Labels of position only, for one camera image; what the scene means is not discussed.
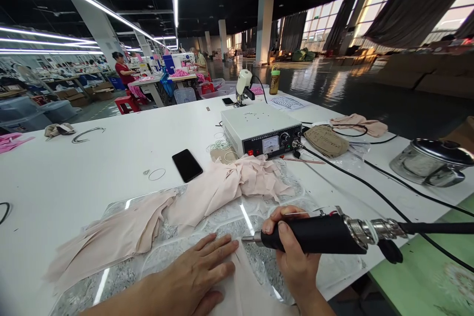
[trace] shiny floor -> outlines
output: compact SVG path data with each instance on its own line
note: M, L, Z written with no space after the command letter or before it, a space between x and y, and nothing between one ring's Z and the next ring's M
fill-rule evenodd
M389 126L389 131L409 139L445 136L474 115L472 100L367 82L383 65L376 61L372 66L335 67L324 58L311 63L279 63L279 89L343 115L357 113L378 119ZM257 75L262 83L270 83L271 67L254 68L253 60L208 61L212 78L237 80L242 68ZM120 112L111 99L83 108L72 123L116 115Z

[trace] ceiling fan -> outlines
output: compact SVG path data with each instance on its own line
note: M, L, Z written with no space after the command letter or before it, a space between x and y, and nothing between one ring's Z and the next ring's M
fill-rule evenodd
M33 7L33 10L49 12L49 13L52 13L55 17L59 17L59 15L67 15L67 14L77 13L75 11L50 11L50 10L45 10L43 8L36 8L36 7Z

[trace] work table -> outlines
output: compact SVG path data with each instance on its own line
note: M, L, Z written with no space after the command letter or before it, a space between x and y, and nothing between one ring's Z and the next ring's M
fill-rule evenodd
M265 92L270 100L268 89ZM262 95L256 98L256 102L263 100ZM46 142L42 131L27 133L25 136L35 139L2 154L2 201L12 204L10 215L0 226L1 296L2 307L6 307L2 311L6 315L48 315L59 295L54 296L52 286L41 278L55 256L55 249L77 236L82 227L100 219L109 204L182 185L171 158L173 154L189 149L206 171L210 162L206 147L217 140L216 133L222 132L216 127L221 111L232 110L221 99L77 123L74 127L78 134L98 126L106 129L104 133L88 133L89 141L81 144L71 143L71 136ZM343 116L314 104L289 115L310 122ZM367 136L366 141L384 141L392 135ZM397 137L371 146L366 159L391 172L389 162L408 142ZM286 163L319 206L338 205L352 218L383 216L402 221L373 191L330 165ZM150 181L143 174L158 168L165 168L166 173L157 181ZM433 222L449 210L417 196L367 165L349 170L379 189L410 219ZM408 183L430 196L458 204L474 191L474 169L468 168L464 173L464 182L445 189ZM401 246L406 241L395 242ZM362 259L366 264L364 270L321 291L326 299L384 257L377 247L371 246Z

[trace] control box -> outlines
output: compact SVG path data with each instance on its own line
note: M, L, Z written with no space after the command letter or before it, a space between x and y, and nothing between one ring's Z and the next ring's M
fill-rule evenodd
M222 128L239 157L267 155L273 159L295 151L301 122L266 103L221 112Z

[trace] black smartphone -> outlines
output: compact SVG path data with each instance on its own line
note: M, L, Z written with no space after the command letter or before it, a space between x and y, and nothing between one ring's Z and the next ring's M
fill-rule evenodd
M181 151L172 158L185 183L190 182L202 173L201 166L189 150Z
M230 98L224 98L222 99L222 102L224 103L225 106L230 106L234 104L234 102Z

